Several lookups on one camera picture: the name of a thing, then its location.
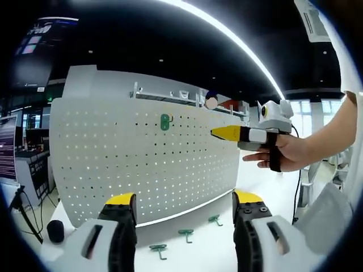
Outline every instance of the finger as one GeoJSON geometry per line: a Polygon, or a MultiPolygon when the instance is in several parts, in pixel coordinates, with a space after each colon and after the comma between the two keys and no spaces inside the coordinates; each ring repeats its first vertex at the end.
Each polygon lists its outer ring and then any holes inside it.
{"type": "Polygon", "coordinates": [[[270,152],[270,149],[267,149],[267,148],[259,148],[259,149],[257,149],[257,151],[258,152],[264,152],[264,153],[266,153],[266,152],[270,152]]]}
{"type": "Polygon", "coordinates": [[[257,166],[259,168],[270,168],[270,162],[265,160],[265,161],[260,161],[259,163],[257,163],[257,166]]]}
{"type": "Polygon", "coordinates": [[[245,162],[248,162],[248,161],[251,162],[251,161],[254,161],[254,160],[269,160],[269,158],[270,158],[269,153],[260,152],[260,153],[255,153],[255,154],[252,154],[252,155],[244,156],[242,159],[245,162]]]}

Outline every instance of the vent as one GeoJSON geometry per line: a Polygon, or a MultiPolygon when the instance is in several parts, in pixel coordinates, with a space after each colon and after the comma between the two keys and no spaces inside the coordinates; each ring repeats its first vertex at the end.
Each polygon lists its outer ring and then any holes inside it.
{"type": "Polygon", "coordinates": [[[319,11],[308,0],[294,0],[311,43],[330,42],[327,31],[319,18],[319,11]]]}

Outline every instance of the human hand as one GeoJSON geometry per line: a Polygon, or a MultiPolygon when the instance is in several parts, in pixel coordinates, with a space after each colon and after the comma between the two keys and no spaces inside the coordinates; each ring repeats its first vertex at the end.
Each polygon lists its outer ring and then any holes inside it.
{"type": "MultiPolygon", "coordinates": [[[[279,134],[276,146],[282,153],[280,158],[282,172],[296,171],[309,165],[309,148],[305,139],[279,134]]],[[[244,156],[243,160],[245,162],[259,161],[257,163],[259,168],[269,168],[269,150],[262,148],[258,151],[258,153],[244,156]]]]}

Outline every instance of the white chair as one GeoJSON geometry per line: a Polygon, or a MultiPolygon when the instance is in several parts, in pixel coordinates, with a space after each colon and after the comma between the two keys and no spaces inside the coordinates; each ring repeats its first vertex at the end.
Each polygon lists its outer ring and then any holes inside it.
{"type": "Polygon", "coordinates": [[[352,158],[352,148],[349,147],[345,151],[335,155],[336,168],[332,178],[333,184],[337,185],[341,190],[343,187],[344,180],[347,178],[349,165],[352,158]]]}
{"type": "Polygon", "coordinates": [[[322,162],[320,161],[309,166],[309,169],[307,170],[307,182],[301,183],[298,207],[306,207],[310,204],[310,200],[313,195],[314,180],[321,163],[322,162]]]}

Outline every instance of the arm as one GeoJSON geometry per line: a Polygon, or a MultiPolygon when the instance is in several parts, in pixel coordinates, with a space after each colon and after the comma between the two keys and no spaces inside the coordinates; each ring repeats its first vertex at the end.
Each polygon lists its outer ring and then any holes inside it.
{"type": "MultiPolygon", "coordinates": [[[[302,139],[278,135],[276,145],[282,153],[281,170],[290,172],[318,162],[345,150],[353,144],[357,130],[357,104],[352,93],[347,94],[333,120],[317,133],[302,139]]],[[[259,161],[258,167],[269,168],[268,150],[243,157],[246,162],[259,161]]]]}
{"type": "Polygon", "coordinates": [[[354,94],[347,97],[329,124],[307,137],[307,164],[344,151],[354,143],[357,130],[357,104],[354,94]]]}

